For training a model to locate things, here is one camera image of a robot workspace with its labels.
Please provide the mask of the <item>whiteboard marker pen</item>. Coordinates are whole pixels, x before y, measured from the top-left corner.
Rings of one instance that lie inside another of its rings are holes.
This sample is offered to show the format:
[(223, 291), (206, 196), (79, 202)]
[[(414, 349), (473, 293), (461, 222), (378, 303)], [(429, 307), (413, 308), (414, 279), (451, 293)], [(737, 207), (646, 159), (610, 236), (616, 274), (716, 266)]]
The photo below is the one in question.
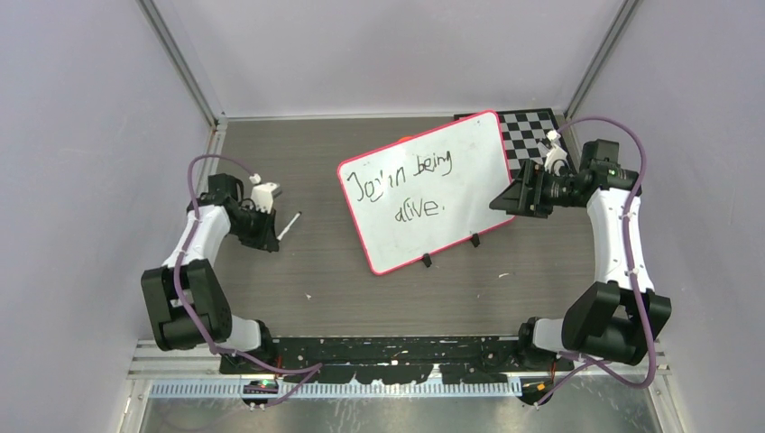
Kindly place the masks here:
[(278, 233), (277, 240), (281, 241), (284, 236), (289, 233), (289, 231), (292, 229), (292, 227), (295, 225), (295, 223), (300, 219), (302, 216), (302, 212), (298, 211), (291, 220), (286, 224), (286, 226)]

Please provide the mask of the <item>pink framed whiteboard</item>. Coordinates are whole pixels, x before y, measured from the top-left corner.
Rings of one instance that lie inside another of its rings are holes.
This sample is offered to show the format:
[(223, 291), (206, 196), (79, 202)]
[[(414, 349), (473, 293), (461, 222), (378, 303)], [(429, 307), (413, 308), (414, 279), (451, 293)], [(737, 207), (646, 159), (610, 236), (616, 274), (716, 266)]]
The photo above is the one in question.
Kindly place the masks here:
[(384, 275), (512, 221), (489, 203), (505, 186), (418, 171), (417, 158), (444, 149), (438, 131), (455, 121), (339, 163), (336, 175), (371, 272)]

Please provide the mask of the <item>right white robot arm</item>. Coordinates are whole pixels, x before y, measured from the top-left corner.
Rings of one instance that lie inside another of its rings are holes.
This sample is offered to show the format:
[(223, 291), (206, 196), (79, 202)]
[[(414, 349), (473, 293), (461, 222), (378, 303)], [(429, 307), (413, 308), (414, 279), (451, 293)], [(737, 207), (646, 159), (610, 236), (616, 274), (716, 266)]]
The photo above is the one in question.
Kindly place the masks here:
[(549, 217), (555, 207), (585, 209), (594, 236), (594, 282), (562, 318), (530, 318), (519, 329), (515, 358), (538, 370), (552, 355), (579, 353), (627, 365), (655, 348), (669, 298), (656, 294), (641, 250), (639, 174), (618, 162), (619, 144), (584, 145), (576, 173), (553, 174), (526, 161), (489, 207), (508, 215)]

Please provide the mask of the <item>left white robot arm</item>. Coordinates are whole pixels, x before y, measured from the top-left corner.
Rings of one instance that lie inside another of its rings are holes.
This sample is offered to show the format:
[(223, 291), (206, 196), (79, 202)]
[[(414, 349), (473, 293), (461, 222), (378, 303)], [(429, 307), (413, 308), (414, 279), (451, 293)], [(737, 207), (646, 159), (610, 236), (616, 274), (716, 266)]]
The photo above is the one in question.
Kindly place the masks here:
[(228, 174), (211, 175), (207, 192), (187, 208), (187, 224), (171, 255), (147, 270), (141, 287), (154, 340), (162, 351), (189, 350), (210, 343), (222, 352), (241, 351), (255, 373), (274, 366), (277, 351), (261, 320), (236, 316), (214, 273), (223, 240), (232, 235), (249, 248), (279, 250), (274, 201), (279, 184), (251, 176), (253, 188)]

